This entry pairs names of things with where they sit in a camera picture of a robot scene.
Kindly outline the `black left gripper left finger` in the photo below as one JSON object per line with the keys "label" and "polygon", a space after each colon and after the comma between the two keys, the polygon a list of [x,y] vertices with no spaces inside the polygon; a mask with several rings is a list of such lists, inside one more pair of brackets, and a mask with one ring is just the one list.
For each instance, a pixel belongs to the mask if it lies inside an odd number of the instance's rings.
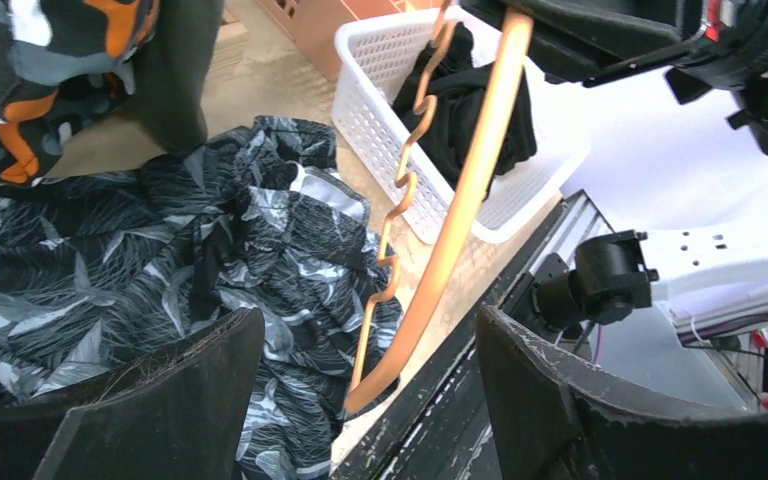
{"label": "black left gripper left finger", "polygon": [[264,340],[239,309],[133,363],[0,405],[0,479],[228,479]]}

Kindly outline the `black shorts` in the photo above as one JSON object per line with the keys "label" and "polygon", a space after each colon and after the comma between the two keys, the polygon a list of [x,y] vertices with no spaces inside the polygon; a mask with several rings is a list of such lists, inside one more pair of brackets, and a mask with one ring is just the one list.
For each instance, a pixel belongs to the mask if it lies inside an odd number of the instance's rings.
{"label": "black shorts", "polygon": [[[472,32],[456,27],[446,56],[435,68],[427,92],[438,104],[419,145],[451,187],[459,180],[493,65],[475,67]],[[538,151],[528,84],[519,86],[494,174],[501,176]]]}

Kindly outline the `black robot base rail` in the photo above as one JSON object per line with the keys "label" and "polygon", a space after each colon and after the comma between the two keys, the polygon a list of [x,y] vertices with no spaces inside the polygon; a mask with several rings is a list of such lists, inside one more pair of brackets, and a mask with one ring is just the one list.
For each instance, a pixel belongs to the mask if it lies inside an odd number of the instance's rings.
{"label": "black robot base rail", "polygon": [[608,227],[584,192],[562,200],[517,242],[517,251],[488,281],[453,331],[336,465],[334,479],[498,479],[501,476],[478,355],[475,320],[483,306],[511,313],[542,260],[569,260],[577,242]]}

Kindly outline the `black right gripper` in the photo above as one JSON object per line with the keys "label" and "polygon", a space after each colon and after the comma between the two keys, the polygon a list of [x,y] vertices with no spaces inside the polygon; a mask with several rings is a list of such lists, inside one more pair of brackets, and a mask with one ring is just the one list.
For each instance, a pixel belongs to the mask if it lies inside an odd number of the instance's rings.
{"label": "black right gripper", "polygon": [[665,68],[681,105],[730,92],[727,118],[768,156],[768,0],[464,1],[498,26],[510,9],[530,16],[528,51],[551,83],[585,88]]}

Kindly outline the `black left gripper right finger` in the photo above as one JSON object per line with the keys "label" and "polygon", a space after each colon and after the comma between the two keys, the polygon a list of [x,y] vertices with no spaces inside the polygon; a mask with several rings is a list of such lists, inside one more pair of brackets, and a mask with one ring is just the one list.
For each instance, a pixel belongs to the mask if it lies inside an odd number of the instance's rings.
{"label": "black left gripper right finger", "polygon": [[506,479],[768,479],[768,411],[633,384],[493,307],[476,348]]}

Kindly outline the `dark leaf-print shorts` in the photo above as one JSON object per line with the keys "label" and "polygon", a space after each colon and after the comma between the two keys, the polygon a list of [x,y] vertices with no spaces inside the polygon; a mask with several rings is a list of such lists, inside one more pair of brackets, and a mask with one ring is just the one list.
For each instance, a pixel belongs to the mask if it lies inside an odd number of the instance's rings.
{"label": "dark leaf-print shorts", "polygon": [[371,295],[388,283],[332,127],[259,116],[139,170],[0,187],[0,406],[257,309],[236,479],[324,479]]}

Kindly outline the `orange plastic hanger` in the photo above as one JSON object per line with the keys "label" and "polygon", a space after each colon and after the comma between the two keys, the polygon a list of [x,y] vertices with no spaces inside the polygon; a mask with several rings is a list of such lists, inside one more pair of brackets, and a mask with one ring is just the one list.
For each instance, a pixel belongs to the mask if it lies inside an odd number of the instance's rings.
{"label": "orange plastic hanger", "polygon": [[501,39],[472,142],[437,243],[390,348],[375,368],[366,372],[368,338],[375,308],[394,297],[401,279],[399,256],[387,252],[389,235],[393,221],[408,210],[415,198],[418,176],[408,170],[407,162],[413,146],[431,127],[438,106],[437,97],[428,94],[427,89],[435,68],[449,49],[457,25],[456,21],[446,17],[448,7],[447,2],[442,3],[434,23],[431,39],[434,53],[423,69],[413,103],[413,111],[419,115],[420,122],[401,149],[394,184],[403,189],[404,195],[386,214],[382,224],[377,262],[390,268],[391,278],[387,287],[371,295],[365,306],[344,402],[345,410],[351,414],[363,410],[398,379],[439,305],[493,176],[524,72],[534,22],[526,13],[509,7],[503,17]]}

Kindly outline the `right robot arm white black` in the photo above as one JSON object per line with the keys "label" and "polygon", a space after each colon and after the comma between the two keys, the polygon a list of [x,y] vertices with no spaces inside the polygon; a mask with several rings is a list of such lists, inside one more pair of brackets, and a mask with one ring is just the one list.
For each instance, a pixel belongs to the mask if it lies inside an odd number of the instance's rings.
{"label": "right robot arm white black", "polygon": [[[531,17],[532,61],[553,83],[594,88],[662,70],[686,105],[730,93],[734,130],[768,156],[768,1],[468,1],[499,23]],[[609,325],[656,302],[730,283],[768,280],[768,220],[679,230],[626,230],[579,244],[575,265],[546,263],[524,324],[560,332]]]}

